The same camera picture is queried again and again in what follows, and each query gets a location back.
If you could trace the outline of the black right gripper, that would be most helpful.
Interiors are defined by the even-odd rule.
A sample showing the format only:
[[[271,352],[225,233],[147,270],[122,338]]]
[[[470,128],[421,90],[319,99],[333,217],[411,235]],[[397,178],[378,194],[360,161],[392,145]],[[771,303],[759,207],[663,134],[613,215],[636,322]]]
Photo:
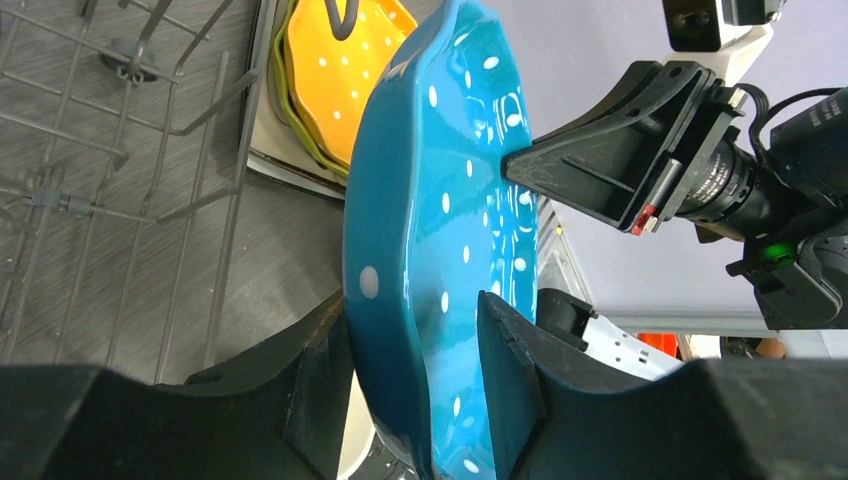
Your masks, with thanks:
[[[771,105],[744,87],[756,113],[752,149],[731,126],[677,217],[700,243],[743,243],[726,267],[753,288],[771,330],[847,327],[847,90],[819,88]]]

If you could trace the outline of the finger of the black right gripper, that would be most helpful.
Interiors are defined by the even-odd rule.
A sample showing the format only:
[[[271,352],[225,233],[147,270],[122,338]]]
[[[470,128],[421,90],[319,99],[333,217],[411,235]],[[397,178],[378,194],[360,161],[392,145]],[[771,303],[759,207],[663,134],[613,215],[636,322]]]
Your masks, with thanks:
[[[636,61],[586,114],[505,156],[502,175],[621,232],[675,217],[746,94],[693,61]]]

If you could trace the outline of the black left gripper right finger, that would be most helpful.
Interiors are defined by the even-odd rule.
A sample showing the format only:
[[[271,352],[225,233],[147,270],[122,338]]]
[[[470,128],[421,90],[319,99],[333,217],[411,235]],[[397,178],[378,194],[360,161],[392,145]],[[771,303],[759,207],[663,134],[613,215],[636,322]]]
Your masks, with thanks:
[[[644,380],[478,297],[500,479],[843,479],[843,360],[696,360]]]

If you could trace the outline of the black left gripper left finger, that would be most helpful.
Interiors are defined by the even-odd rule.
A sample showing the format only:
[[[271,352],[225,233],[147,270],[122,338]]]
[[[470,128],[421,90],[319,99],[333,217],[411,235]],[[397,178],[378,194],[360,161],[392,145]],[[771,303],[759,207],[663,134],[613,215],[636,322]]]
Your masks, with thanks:
[[[344,300],[180,385],[1,371],[5,479],[333,479],[352,384]]]

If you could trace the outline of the blue polka dot plate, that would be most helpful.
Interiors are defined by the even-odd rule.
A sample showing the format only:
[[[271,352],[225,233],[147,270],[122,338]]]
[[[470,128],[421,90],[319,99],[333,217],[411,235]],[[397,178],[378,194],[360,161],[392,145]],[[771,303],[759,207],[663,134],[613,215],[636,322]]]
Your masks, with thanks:
[[[446,1],[404,41],[353,152],[343,286],[377,429],[422,479],[492,479],[480,292],[537,307],[536,197],[501,174],[528,147],[518,68],[497,14]]]

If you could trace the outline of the orange polka dot plate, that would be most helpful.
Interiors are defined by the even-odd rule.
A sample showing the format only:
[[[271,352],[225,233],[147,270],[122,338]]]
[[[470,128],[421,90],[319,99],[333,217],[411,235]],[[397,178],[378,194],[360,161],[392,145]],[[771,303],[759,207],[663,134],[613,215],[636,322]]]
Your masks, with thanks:
[[[338,41],[324,2],[294,7],[282,43],[293,106],[317,146],[342,169],[350,167],[377,80],[416,27],[399,1],[361,1],[351,35]]]

